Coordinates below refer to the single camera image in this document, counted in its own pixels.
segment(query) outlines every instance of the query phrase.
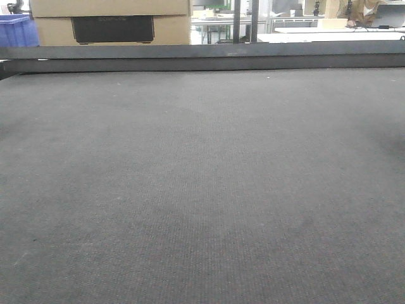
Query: gray carpet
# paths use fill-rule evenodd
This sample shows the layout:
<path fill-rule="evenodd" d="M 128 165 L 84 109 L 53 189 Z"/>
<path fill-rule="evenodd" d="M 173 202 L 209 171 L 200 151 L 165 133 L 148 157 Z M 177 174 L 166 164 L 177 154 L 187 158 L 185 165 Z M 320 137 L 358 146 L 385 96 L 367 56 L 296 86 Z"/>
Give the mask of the gray carpet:
<path fill-rule="evenodd" d="M 405 303 L 405 69 L 0 82 L 0 303 Z"/>

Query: white table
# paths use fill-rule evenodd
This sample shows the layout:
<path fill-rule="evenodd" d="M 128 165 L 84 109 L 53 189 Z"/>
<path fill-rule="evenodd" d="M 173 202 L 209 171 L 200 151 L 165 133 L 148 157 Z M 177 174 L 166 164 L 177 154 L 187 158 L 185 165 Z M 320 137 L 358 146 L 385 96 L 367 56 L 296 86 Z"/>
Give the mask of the white table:
<path fill-rule="evenodd" d="M 269 43 L 313 42 L 313 41 L 369 41 L 399 40 L 401 32 L 327 32 L 298 34 L 258 34 L 258 41 Z"/>
<path fill-rule="evenodd" d="M 274 31 L 285 34 L 308 34 L 308 33 L 386 33 L 405 32 L 405 27 L 401 28 L 318 28 L 318 27 L 277 27 Z"/>

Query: laptop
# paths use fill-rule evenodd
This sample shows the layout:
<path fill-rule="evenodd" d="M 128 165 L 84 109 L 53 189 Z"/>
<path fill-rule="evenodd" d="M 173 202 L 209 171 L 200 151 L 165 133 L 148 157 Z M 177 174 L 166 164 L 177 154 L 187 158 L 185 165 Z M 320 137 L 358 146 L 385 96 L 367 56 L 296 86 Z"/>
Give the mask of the laptop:
<path fill-rule="evenodd" d="M 380 4 L 372 27 L 402 27 L 405 24 L 405 2 Z"/>

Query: blue plastic bin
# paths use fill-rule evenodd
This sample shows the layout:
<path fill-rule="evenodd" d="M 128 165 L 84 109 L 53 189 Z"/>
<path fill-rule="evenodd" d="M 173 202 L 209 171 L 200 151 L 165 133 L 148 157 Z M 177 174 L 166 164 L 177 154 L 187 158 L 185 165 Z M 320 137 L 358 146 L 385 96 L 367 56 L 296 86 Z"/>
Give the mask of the blue plastic bin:
<path fill-rule="evenodd" d="M 0 46 L 38 46 L 38 32 L 29 15 L 0 16 Z"/>

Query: black metal frame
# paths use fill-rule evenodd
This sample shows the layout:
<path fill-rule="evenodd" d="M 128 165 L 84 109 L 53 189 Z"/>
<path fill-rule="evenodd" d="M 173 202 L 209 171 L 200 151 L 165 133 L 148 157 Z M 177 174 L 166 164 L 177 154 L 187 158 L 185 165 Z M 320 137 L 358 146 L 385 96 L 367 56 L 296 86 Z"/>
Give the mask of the black metal frame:
<path fill-rule="evenodd" d="M 212 71 L 405 67 L 405 41 L 212 46 L 3 47 L 2 75 L 27 72 Z"/>

